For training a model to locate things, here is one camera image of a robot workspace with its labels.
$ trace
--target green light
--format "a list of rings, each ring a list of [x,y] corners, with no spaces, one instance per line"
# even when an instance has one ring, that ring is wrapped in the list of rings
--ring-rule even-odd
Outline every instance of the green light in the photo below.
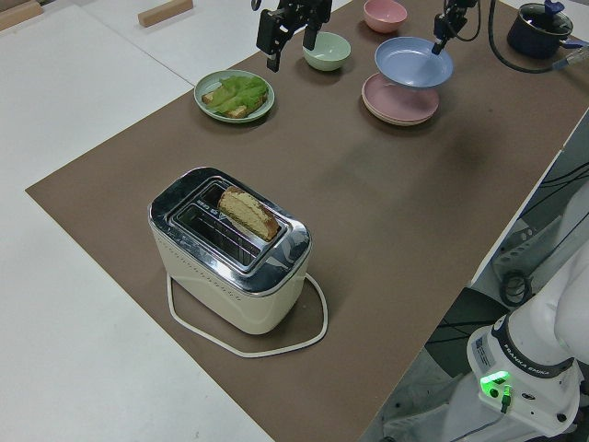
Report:
[[[484,376],[480,379],[480,387],[484,391],[487,396],[497,397],[498,394],[491,394],[491,390],[496,391],[496,387],[509,378],[509,373],[507,371],[498,371],[496,373],[492,373],[490,375]]]

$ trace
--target cable connector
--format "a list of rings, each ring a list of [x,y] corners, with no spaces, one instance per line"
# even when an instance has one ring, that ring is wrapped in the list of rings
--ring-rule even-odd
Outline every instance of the cable connector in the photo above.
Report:
[[[562,69],[566,66],[570,66],[571,64],[577,64],[589,58],[589,46],[584,46],[582,48],[577,49],[576,51],[571,52],[562,60],[558,60],[555,64],[552,65],[554,70]]]
[[[506,385],[503,388],[503,397],[501,398],[501,413],[507,413],[507,407],[512,403],[512,388]]]

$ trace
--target cream toaster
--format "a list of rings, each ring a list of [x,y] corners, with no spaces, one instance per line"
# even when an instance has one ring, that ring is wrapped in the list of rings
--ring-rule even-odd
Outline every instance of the cream toaster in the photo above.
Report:
[[[219,200],[230,187],[251,195],[274,217],[273,238],[261,238],[219,210]],[[243,332],[272,330],[298,299],[310,233],[281,207],[224,172],[187,172],[155,198],[148,217],[170,277]]]

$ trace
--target light green bowl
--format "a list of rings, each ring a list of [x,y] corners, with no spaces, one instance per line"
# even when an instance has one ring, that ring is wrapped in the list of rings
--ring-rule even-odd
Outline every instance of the light green bowl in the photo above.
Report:
[[[335,71],[341,68],[350,57],[350,53],[350,43],[342,36],[331,32],[317,34],[313,51],[303,47],[306,62],[319,71]]]

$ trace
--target plate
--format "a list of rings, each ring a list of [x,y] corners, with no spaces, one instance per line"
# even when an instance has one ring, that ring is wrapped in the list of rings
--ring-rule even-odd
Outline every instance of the plate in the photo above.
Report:
[[[396,37],[383,42],[375,52],[380,73],[405,87],[426,89],[440,86],[454,72],[445,50],[432,53],[433,43],[418,37]]]
[[[248,72],[248,71],[239,71],[236,69],[226,69],[225,71],[213,72],[212,74],[209,74],[208,76],[201,79],[201,81],[199,81],[196,84],[196,86],[194,87],[194,99],[196,100],[196,104],[198,104],[199,108],[201,108],[201,110],[204,113],[206,113],[210,117],[215,118],[216,120],[219,120],[221,122],[242,123],[242,122],[253,122],[254,120],[257,120],[258,118],[261,118],[262,116],[264,116],[271,109],[272,105],[274,104],[274,90],[270,86],[270,83],[268,83],[266,80],[261,78],[261,76],[256,76],[257,78],[260,78],[261,80],[263,80],[264,83],[266,83],[266,86],[268,86],[268,98],[266,99],[264,104],[262,104],[260,106],[259,109],[255,110],[254,112],[252,112],[250,115],[248,115],[245,118],[228,118],[228,117],[225,117],[224,115],[221,115],[220,113],[208,110],[206,108],[206,105],[202,102],[201,97],[203,95],[208,94],[209,92],[214,91],[218,87],[220,87],[221,80],[225,79],[225,78],[229,78],[230,76],[246,76],[246,77],[251,78],[256,75],[252,74],[251,72]]]
[[[435,89],[403,87],[391,83],[382,74],[374,74],[364,82],[362,100],[376,118],[402,126],[429,120],[440,105]]]

